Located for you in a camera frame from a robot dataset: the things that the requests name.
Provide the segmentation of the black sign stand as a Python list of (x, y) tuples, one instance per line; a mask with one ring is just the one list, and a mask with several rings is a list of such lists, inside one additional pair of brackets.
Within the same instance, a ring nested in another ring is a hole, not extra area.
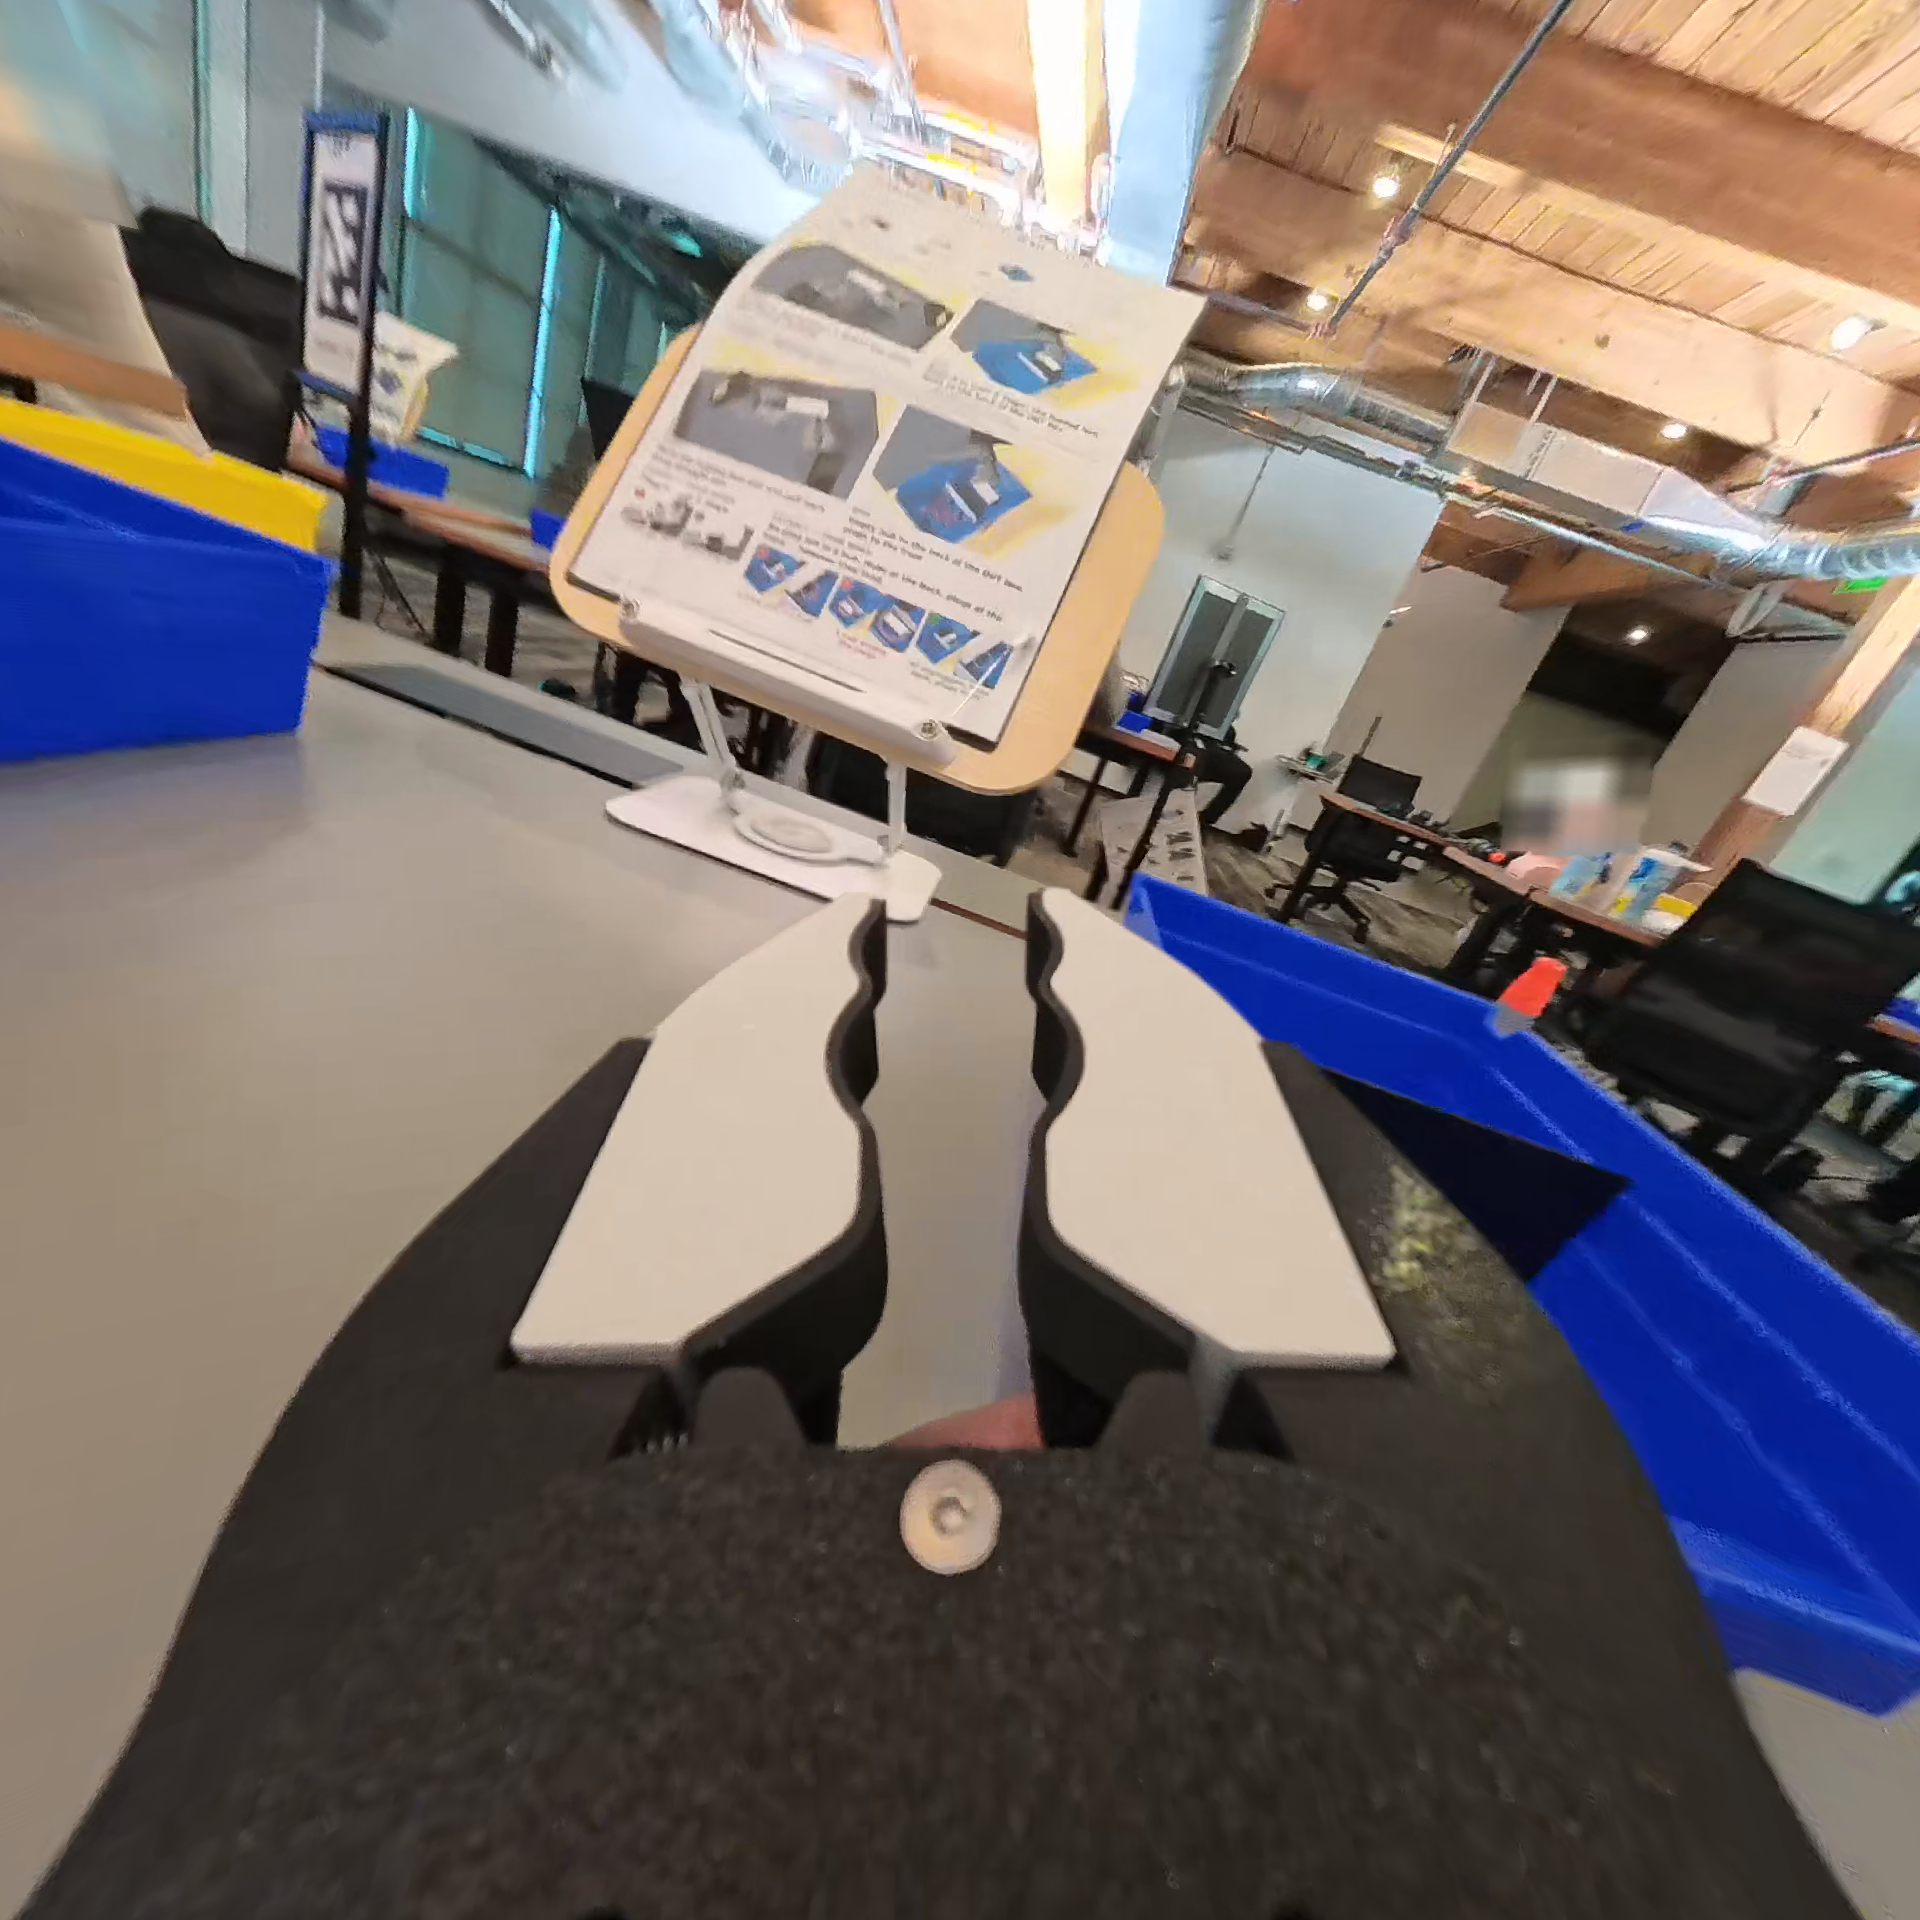
[(363, 612), (371, 467), (376, 288), (387, 204), (391, 116), (303, 115), (301, 362), (303, 388), (344, 408), (338, 610)]

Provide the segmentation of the black desk panel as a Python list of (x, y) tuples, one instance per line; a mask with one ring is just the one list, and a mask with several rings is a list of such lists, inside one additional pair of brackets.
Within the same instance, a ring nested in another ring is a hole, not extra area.
[(656, 736), (510, 680), (467, 671), (466, 664), (426, 664), (406, 657), (323, 664), (322, 671), (335, 682), (624, 789), (698, 769), (698, 761)]

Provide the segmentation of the black office chair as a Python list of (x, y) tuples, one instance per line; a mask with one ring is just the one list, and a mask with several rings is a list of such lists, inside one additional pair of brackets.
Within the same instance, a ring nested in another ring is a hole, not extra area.
[(1746, 857), (1613, 988), (1578, 994), (1569, 1034), (1622, 1101), (1689, 1115), (1683, 1147), (1754, 1192), (1915, 973), (1912, 923)]
[(278, 474), (301, 410), (299, 279), (227, 252), (213, 228), (169, 209), (144, 209), (121, 239), (205, 444)]

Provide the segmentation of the wooden office desk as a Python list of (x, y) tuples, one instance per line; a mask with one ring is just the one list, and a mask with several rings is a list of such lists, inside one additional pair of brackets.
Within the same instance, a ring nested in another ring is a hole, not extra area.
[(1462, 929), (1437, 979), (1485, 993), (1490, 979), (1512, 984), (1541, 959), (1576, 954), (1592, 973), (1641, 967), (1680, 946), (1682, 970), (1730, 962), (1737, 988), (1785, 991), (1791, 1018), (1811, 1018), (1818, 1039), (1854, 1049), (1863, 1034), (1891, 1035), (1895, 1005), (1915, 981), (1915, 925), (1753, 860), (1737, 861), (1689, 912), (1657, 923), (1653, 906), (1613, 912), (1618, 890), (1595, 881), (1571, 893), (1552, 879), (1520, 874), (1520, 860), (1441, 853), (1470, 884), (1478, 912)]

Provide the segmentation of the blue white supply boxes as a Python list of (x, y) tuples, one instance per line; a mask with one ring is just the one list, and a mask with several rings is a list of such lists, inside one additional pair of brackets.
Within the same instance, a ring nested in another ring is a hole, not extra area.
[(1574, 853), (1545, 884), (1543, 898), (1560, 908), (1582, 908), (1605, 921), (1641, 921), (1674, 883), (1683, 884), (1702, 874), (1705, 865), (1674, 848)]

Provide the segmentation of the yellow plastic bin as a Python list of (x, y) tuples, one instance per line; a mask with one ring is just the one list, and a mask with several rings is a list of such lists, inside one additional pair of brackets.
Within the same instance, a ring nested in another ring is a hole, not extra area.
[(1, 439), (128, 490), (227, 521), (253, 535), (320, 554), (322, 490), (223, 452), (193, 452), (166, 439), (1, 397)]

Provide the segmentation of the printed instruction sheet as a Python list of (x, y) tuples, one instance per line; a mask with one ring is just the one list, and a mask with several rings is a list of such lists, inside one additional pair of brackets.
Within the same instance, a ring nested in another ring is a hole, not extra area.
[(717, 297), (559, 575), (816, 729), (991, 753), (1199, 307), (859, 167)]

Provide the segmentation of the silver air duct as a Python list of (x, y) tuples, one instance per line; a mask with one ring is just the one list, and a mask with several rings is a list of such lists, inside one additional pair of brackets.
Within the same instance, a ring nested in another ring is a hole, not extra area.
[(1713, 585), (1865, 585), (1918, 572), (1915, 517), (1817, 530), (1750, 509), (1647, 456), (1470, 401), (1443, 417), (1345, 368), (1305, 362), (1238, 365), (1183, 356), (1183, 401), (1240, 425), (1312, 417), (1402, 445), (1398, 475), (1507, 519), (1530, 514), (1549, 538), (1618, 538), (1641, 562), (1701, 562)]

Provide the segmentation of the small blue plastic bin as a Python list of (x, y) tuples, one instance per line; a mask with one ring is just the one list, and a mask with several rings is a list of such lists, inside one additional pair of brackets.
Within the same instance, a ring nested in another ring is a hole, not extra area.
[[(350, 435), (330, 424), (318, 424), (311, 429), (312, 444), (322, 461), (344, 474), (350, 456)], [(395, 445), (371, 439), (368, 445), (368, 483), (378, 490), (399, 492), (421, 498), (442, 498), (448, 495), (448, 467), (410, 445)]]

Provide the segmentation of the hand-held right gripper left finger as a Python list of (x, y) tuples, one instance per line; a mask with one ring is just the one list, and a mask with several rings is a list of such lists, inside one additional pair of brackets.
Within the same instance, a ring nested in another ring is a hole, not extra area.
[(659, 1021), (511, 1328), (517, 1365), (654, 1370), (682, 1411), (760, 1372), (809, 1442), (835, 1442), (888, 1283), (865, 1113), (883, 981), (881, 906), (847, 897)]

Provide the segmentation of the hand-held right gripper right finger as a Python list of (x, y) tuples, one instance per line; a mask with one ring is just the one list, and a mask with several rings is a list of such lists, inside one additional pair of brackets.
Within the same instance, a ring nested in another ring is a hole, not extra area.
[(1019, 1311), (1040, 1437), (1090, 1449), (1121, 1407), (1199, 1442), (1315, 1452), (1400, 1355), (1363, 1252), (1392, 1157), (1310, 1063), (1081, 897), (1027, 898), (1030, 1075)]

